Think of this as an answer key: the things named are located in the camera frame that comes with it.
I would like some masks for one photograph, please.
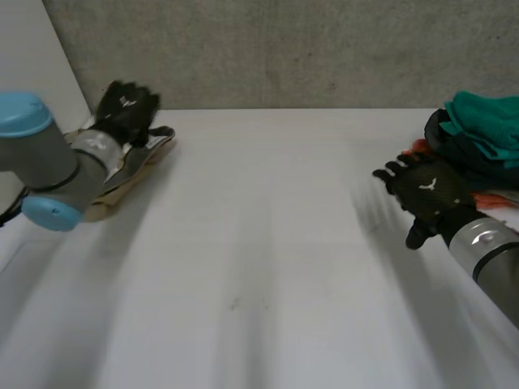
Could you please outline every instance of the tabletop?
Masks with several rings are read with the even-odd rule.
[[[17,221],[0,387],[517,387],[517,330],[370,176],[431,113],[160,111],[177,144],[115,217]]]

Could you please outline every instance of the beige cloth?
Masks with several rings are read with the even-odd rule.
[[[149,176],[154,170],[155,166],[164,159],[174,147],[175,141],[169,141],[160,146],[144,163],[143,167],[131,178],[130,181],[122,184],[120,187],[110,191],[107,194],[102,194],[96,198],[92,205],[87,208],[83,215],[83,221],[93,222],[106,219],[118,210],[118,205],[121,203],[127,193],[136,186],[140,181]]]

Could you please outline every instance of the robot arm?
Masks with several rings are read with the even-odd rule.
[[[517,233],[487,216],[461,226],[450,241],[445,241],[455,260],[519,328]]]
[[[142,134],[158,103],[146,88],[112,83],[96,124],[69,146],[37,96],[0,93],[0,171],[14,172],[28,188],[22,213],[47,229],[72,230],[102,192],[123,144],[146,143]]]
[[[455,260],[519,328],[519,235],[478,212],[464,182],[442,160],[399,156],[373,174],[416,219],[405,243],[440,234]]]

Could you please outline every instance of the gray concrete wall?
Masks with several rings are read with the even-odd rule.
[[[519,92],[513,0],[44,0],[98,102],[138,80],[167,109],[434,107]]]

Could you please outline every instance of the white wall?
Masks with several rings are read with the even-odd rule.
[[[0,91],[35,92],[64,132],[87,121],[87,103],[40,0],[0,0],[0,58]],[[0,173],[0,212],[20,188],[14,175]]]

